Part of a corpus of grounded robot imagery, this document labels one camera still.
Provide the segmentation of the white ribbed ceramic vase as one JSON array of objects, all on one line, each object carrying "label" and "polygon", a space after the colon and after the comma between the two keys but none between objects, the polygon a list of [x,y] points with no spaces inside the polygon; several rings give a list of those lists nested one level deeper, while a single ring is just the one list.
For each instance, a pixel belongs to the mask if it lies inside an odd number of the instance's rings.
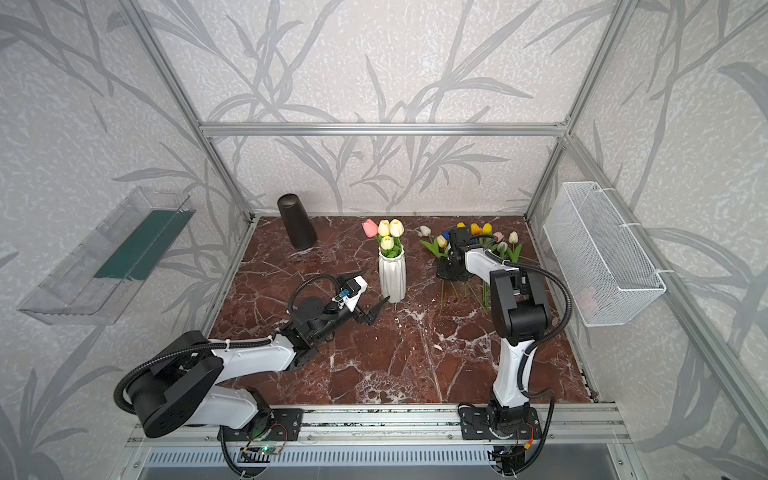
[{"label": "white ribbed ceramic vase", "polygon": [[405,253],[392,258],[379,253],[378,267],[382,296],[387,297],[389,303],[401,302],[407,284]]}]

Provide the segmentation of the tall cream tulip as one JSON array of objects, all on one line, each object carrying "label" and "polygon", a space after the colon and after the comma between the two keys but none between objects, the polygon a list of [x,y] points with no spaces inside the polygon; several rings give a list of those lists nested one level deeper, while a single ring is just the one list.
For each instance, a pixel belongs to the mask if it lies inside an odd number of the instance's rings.
[{"label": "tall cream tulip", "polygon": [[403,223],[398,219],[392,219],[389,223],[389,235],[394,238],[399,238],[404,234],[405,228]]}]

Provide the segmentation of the black cone vase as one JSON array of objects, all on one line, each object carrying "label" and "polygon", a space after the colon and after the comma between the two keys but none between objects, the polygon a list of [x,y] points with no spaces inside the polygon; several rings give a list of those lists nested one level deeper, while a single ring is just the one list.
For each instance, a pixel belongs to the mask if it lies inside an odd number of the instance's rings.
[{"label": "black cone vase", "polygon": [[277,206],[291,244],[297,250],[313,247],[317,233],[301,199],[293,193],[284,194],[277,200]]}]

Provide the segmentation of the pale yellow tulip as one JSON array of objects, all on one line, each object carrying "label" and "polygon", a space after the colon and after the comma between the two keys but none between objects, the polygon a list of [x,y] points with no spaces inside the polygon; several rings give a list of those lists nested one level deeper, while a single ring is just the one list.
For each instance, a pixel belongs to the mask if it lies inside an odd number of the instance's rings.
[{"label": "pale yellow tulip", "polygon": [[378,235],[381,237],[387,237],[390,235],[390,221],[381,220],[378,224]]}]

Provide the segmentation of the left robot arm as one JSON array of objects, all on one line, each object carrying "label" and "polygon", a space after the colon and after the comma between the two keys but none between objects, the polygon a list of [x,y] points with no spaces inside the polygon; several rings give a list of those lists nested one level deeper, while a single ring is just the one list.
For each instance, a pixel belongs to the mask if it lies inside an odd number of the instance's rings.
[{"label": "left robot arm", "polygon": [[115,405],[136,416],[149,438],[206,425],[248,439],[269,435],[277,423],[274,410],[259,393],[229,388],[227,381],[298,370],[348,321],[372,325],[388,303],[382,299],[368,311],[360,307],[368,287],[360,272],[325,278],[333,286],[331,298],[299,301],[292,293],[288,322],[265,338],[213,340],[199,330],[180,335],[118,381]]}]

